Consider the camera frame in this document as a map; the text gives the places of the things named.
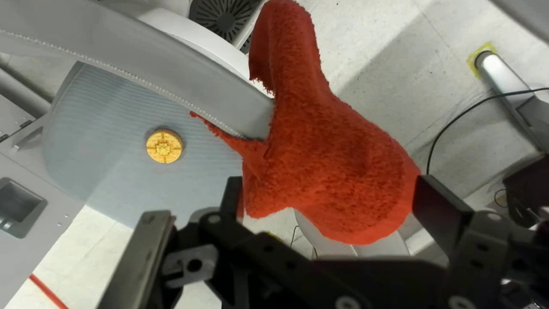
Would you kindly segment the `grey metal cabinet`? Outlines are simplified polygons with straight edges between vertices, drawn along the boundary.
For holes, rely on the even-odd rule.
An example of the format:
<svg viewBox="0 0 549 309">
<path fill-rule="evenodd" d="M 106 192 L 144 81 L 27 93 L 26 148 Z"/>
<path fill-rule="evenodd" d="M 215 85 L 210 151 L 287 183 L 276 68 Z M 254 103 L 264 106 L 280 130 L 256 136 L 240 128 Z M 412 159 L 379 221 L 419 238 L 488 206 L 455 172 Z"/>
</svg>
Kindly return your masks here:
<svg viewBox="0 0 549 309">
<path fill-rule="evenodd" d="M 49 108 L 0 68 L 0 309 L 84 205 L 46 171 L 42 137 Z"/>
</svg>

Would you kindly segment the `white pole with yellow tape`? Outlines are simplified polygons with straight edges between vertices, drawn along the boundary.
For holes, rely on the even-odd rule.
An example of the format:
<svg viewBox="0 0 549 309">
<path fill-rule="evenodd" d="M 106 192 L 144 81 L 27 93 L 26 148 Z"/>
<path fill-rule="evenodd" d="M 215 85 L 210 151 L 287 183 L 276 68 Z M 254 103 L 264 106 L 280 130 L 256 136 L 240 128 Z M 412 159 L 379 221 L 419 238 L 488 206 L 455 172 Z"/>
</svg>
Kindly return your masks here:
<svg viewBox="0 0 549 309">
<path fill-rule="evenodd" d="M 549 153 L 549 90 L 537 90 L 504 61 L 488 42 L 468 58 L 476 76 L 499 95 L 499 101 L 514 123 L 541 152 Z"/>
</svg>

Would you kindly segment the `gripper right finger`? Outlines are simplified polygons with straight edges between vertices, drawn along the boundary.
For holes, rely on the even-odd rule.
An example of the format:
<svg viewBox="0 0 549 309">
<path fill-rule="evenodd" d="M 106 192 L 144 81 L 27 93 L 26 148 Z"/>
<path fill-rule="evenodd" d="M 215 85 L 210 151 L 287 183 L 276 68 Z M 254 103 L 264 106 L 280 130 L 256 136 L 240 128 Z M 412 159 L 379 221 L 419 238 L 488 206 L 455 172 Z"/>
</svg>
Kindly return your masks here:
<svg viewBox="0 0 549 309">
<path fill-rule="evenodd" d="M 512 309 L 504 280 L 549 309 L 549 221 L 529 230 L 475 211 L 431 175 L 417 177 L 413 214 L 449 258 L 439 309 Z"/>
</svg>

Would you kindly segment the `black equipment block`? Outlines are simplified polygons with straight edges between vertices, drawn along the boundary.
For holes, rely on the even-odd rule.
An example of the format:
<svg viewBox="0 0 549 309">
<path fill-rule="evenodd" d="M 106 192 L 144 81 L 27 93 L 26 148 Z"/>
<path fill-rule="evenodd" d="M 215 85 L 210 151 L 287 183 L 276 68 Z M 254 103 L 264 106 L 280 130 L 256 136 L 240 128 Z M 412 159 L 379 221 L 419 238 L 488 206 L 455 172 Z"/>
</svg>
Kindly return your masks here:
<svg viewBox="0 0 549 309">
<path fill-rule="evenodd" d="M 549 154 L 503 180 L 508 216 L 520 227 L 533 227 L 549 207 Z"/>
</svg>

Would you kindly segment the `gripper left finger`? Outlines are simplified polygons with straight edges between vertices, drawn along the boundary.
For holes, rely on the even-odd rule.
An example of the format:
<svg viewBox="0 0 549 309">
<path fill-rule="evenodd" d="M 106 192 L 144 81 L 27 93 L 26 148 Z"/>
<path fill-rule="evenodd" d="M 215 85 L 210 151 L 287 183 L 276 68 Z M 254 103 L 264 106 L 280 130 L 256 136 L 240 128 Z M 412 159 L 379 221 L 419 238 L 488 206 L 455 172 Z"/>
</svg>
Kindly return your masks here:
<svg viewBox="0 0 549 309">
<path fill-rule="evenodd" d="M 163 291 L 205 282 L 221 309 L 365 309 L 343 280 L 269 233 L 237 221 L 241 176 L 227 179 L 219 209 L 202 209 L 177 231 L 162 262 Z"/>
</svg>

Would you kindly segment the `orange terry cloth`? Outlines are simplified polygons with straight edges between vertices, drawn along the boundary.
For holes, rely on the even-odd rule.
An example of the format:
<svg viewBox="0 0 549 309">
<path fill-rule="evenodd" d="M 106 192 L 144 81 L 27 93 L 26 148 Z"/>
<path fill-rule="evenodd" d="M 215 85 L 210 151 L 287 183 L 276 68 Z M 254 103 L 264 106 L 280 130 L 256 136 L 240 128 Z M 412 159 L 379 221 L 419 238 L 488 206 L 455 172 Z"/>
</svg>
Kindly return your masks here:
<svg viewBox="0 0 549 309">
<path fill-rule="evenodd" d="M 242 156 L 245 213 L 296 209 L 323 236 L 351 245 L 397 231 L 412 213 L 420 170 L 400 143 L 333 94 L 302 6 L 263 6 L 249 71 L 274 96 L 267 138 L 239 139 L 206 122 Z"/>
</svg>

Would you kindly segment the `red tape strip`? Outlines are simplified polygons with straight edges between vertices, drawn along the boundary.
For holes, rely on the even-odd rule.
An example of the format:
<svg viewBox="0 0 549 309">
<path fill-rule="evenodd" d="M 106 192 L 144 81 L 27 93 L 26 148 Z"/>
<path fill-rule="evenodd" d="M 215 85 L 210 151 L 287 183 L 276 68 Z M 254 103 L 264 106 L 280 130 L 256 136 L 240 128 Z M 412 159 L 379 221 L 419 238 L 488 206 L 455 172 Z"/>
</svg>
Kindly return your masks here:
<svg viewBox="0 0 549 309">
<path fill-rule="evenodd" d="M 39 288 L 39 290 L 41 290 L 41 292 L 43 292 L 45 297 L 56 305 L 57 309 L 69 309 L 69 307 L 67 307 L 67 305 L 65 305 L 65 303 L 63 303 L 63 301 L 61 301 L 61 299 L 57 297 L 57 295 L 51 291 L 51 289 L 49 289 L 49 287 L 47 287 L 47 285 L 45 285 L 35 274 L 31 274 L 29 279 L 33 282 L 33 284 L 35 284 L 35 286 L 37 286 L 37 288 Z"/>
</svg>

